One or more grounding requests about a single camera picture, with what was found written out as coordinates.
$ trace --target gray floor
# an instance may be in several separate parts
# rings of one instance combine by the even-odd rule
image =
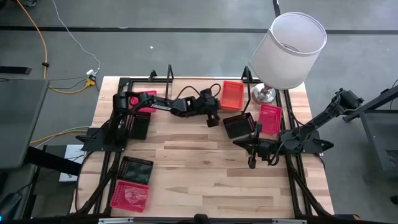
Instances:
[[[274,18],[271,0],[56,1],[68,26],[268,28]],[[395,0],[279,2],[282,12],[307,13],[326,29],[398,29]],[[49,0],[38,0],[37,6],[29,11],[40,26],[60,25]],[[0,11],[0,25],[4,24],[30,25],[11,2]],[[148,75],[153,69],[165,74],[169,63],[175,75],[240,76],[263,34],[86,32],[75,36],[101,61],[101,82],[105,75]],[[29,66],[33,68],[29,78],[42,78],[40,64],[44,53],[35,32],[0,31],[0,37],[0,64]],[[44,37],[49,49],[49,78],[82,76],[96,68],[96,62],[81,52],[67,33],[44,32]],[[397,58],[396,35],[329,35],[325,49],[305,81],[312,113],[321,112],[340,87],[353,90],[366,101],[373,99],[398,78]],[[69,80],[52,85],[65,87],[74,83]],[[95,88],[76,95],[49,91],[34,139],[90,125],[97,98]],[[335,212],[397,223],[398,206],[390,203],[389,197],[398,194],[398,184],[369,184],[363,180],[363,175],[376,165],[360,121],[346,124],[335,119],[322,127],[320,133],[323,139],[335,143],[325,153]],[[72,143],[77,143],[72,135],[51,141],[51,144]],[[66,201],[70,198],[58,197]],[[52,200],[41,199],[40,203],[45,206]],[[54,215],[53,211],[39,213]]]

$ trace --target table lamp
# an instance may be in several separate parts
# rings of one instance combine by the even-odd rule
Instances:
[[[314,18],[289,12],[278,16],[249,61],[261,84],[253,90],[257,103],[275,99],[275,88],[291,89],[304,82],[326,44],[326,31]]]

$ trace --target wooden table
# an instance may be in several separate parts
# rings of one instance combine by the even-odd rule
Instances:
[[[94,127],[100,127],[109,119],[119,78],[104,77]],[[187,85],[202,90],[213,83],[222,86],[222,80],[217,78],[176,78],[170,85],[169,97],[174,99]],[[133,90],[156,90],[159,96],[165,96],[164,83],[135,83]],[[181,95],[184,96],[197,97],[197,94],[187,89]],[[283,93],[281,98],[284,114],[287,114]],[[304,84],[290,90],[290,99],[296,117],[301,122],[310,120],[312,116]],[[248,107],[254,119],[259,116],[259,107],[254,101]],[[221,119],[236,114],[239,112],[219,112]],[[276,139],[277,136],[262,134],[261,137]],[[130,140],[122,156],[154,161],[155,168],[149,182],[151,190],[145,212],[114,208],[114,217],[193,217],[196,213],[213,218],[294,217],[285,158],[281,156],[274,167],[258,158],[257,168],[249,169],[246,151],[228,139],[222,121],[219,126],[208,128],[205,115],[178,118],[158,110],[152,114],[147,139]],[[103,157],[103,152],[94,152],[83,166],[78,184],[79,208],[98,185]],[[302,157],[309,189],[324,208],[333,213],[322,163],[313,155],[303,154]],[[108,189],[105,189],[101,211],[107,194]],[[299,190],[298,196],[300,208],[303,208]]]

